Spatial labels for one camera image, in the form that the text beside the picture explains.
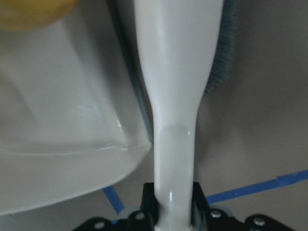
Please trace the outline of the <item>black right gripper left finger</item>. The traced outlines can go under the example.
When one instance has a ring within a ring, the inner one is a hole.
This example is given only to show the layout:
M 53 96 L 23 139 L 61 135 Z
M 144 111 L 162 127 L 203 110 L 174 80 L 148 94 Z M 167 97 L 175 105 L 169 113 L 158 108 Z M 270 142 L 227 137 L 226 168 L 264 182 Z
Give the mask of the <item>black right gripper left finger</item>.
M 154 184 L 145 183 L 142 190 L 140 209 L 115 223 L 93 217 L 77 226 L 76 231 L 153 231 L 158 221 L 158 202 L 154 195 Z

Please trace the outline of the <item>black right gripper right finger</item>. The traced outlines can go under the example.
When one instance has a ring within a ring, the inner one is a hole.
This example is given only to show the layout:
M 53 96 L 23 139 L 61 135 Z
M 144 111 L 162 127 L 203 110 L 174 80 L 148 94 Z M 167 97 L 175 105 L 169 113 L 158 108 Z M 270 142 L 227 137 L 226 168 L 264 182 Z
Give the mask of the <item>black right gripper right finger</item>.
M 198 182 L 192 190 L 192 224 L 198 231 L 292 231 L 289 226 L 264 214 L 248 216 L 244 222 L 225 210 L 210 207 Z

